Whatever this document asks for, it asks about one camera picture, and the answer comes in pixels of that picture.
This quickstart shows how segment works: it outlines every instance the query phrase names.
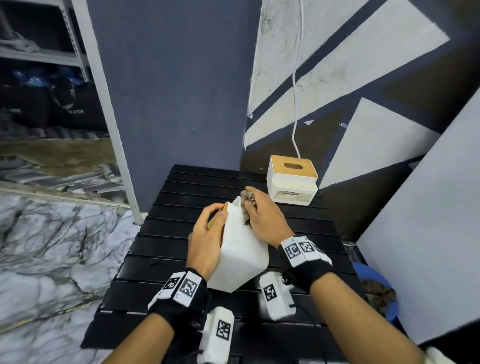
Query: marble floor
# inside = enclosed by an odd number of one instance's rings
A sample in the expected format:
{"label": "marble floor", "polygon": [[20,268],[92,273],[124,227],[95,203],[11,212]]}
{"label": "marble floor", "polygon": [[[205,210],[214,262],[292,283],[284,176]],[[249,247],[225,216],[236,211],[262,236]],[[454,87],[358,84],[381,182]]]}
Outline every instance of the marble floor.
{"label": "marble floor", "polygon": [[0,194],[0,361],[101,362],[79,346],[139,228],[128,210]]}

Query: label on tissue box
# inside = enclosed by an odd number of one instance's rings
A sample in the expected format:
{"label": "label on tissue box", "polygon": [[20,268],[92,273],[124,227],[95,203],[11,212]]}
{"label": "label on tissue box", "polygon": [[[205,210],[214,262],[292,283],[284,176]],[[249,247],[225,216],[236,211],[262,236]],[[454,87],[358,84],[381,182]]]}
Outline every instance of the label on tissue box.
{"label": "label on tissue box", "polygon": [[290,192],[290,191],[278,191],[275,195],[275,198],[278,198],[279,200],[309,202],[310,199],[312,198],[312,195],[299,194],[298,192]]}

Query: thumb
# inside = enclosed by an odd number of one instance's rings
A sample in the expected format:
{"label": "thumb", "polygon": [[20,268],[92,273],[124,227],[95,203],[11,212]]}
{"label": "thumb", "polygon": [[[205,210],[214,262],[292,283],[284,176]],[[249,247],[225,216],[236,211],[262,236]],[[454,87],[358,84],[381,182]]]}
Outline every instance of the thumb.
{"label": "thumb", "polygon": [[213,223],[213,226],[210,229],[210,231],[213,231],[215,235],[218,234],[220,236],[222,233],[222,228],[225,225],[225,222],[227,221],[227,217],[228,217],[228,212],[227,212],[227,209],[224,208],[216,217],[215,222]]}
{"label": "thumb", "polygon": [[243,205],[247,209],[248,215],[250,216],[250,218],[258,215],[257,209],[250,201],[245,201]]}

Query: white cable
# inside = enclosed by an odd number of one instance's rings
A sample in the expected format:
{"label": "white cable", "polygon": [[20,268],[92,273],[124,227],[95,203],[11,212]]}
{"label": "white cable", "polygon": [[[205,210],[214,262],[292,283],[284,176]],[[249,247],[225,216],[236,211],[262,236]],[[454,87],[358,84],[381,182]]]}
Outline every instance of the white cable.
{"label": "white cable", "polygon": [[295,147],[295,150],[297,152],[298,158],[300,158],[300,152],[299,149],[297,148],[297,143],[295,143],[295,131],[297,129],[297,93],[295,91],[295,72],[297,71],[297,62],[299,60],[299,56],[301,54],[301,48],[303,45],[303,0],[299,0],[300,4],[300,42],[299,42],[299,47],[297,49],[297,56],[295,58],[295,64],[293,65],[293,73],[292,73],[292,82],[293,82],[293,113],[295,116],[295,122],[293,123],[293,132],[292,132],[292,143],[293,146]]}

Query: forearm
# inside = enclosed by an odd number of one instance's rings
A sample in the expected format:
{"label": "forearm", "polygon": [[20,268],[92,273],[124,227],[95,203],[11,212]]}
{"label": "forearm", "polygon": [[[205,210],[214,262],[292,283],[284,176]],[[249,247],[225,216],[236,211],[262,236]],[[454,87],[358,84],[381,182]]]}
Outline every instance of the forearm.
{"label": "forearm", "polygon": [[158,364],[165,356],[174,334],[162,316],[150,314],[103,364]]}
{"label": "forearm", "polygon": [[424,353],[334,273],[315,281],[310,295],[350,364],[423,363]]}

